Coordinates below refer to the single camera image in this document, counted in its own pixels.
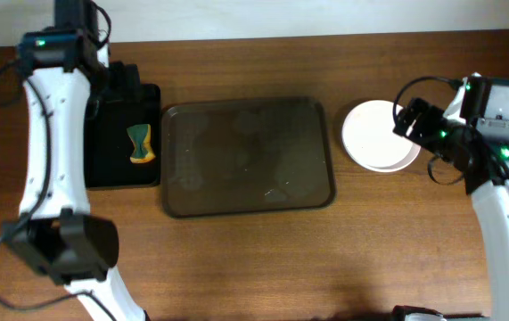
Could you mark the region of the white plate with orange stain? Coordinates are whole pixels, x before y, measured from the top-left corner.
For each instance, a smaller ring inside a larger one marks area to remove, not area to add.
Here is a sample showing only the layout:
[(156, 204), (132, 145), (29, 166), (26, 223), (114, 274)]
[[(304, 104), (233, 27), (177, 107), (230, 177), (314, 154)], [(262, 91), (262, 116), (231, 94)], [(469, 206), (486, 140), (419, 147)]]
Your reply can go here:
[(358, 104), (341, 126), (342, 146), (358, 165), (375, 154), (407, 154), (421, 147), (393, 133), (393, 102), (370, 100)]

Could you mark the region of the yellow green sponge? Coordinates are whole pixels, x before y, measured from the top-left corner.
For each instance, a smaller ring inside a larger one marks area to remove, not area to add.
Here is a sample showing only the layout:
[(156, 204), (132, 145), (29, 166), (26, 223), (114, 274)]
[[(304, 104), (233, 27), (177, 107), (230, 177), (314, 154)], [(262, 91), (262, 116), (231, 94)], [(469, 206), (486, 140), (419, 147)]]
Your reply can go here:
[(151, 133), (150, 124), (137, 124), (127, 128), (127, 135), (134, 147), (130, 156), (132, 163), (148, 163), (156, 158), (151, 145)]

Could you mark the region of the pale green plate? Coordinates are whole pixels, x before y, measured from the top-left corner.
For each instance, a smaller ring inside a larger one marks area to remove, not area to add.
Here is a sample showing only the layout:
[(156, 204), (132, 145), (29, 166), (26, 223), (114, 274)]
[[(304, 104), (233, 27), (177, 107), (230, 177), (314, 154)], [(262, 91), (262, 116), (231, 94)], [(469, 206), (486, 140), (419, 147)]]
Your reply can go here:
[(407, 154), (375, 154), (361, 162), (361, 166), (375, 172), (390, 173), (400, 171), (412, 164), (419, 154), (413, 150)]

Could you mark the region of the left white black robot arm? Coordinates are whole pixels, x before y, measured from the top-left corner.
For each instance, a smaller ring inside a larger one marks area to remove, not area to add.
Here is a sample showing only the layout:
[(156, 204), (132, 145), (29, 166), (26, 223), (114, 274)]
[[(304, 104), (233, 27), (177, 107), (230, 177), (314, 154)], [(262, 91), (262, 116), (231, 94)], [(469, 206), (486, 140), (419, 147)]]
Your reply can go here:
[(83, 29), (29, 32), (18, 46), (29, 109), (27, 183), (2, 242), (62, 285), (94, 320), (145, 320), (117, 266), (119, 234), (92, 215), (84, 175), (86, 107), (107, 61)]

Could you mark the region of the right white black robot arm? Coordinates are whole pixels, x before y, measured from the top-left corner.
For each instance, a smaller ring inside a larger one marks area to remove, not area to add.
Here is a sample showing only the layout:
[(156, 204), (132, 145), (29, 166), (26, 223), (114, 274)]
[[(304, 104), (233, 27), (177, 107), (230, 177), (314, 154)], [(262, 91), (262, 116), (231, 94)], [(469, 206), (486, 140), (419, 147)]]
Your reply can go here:
[(464, 122), (414, 98), (393, 112), (394, 133), (460, 171), (486, 252), (494, 320), (509, 320), (509, 124)]

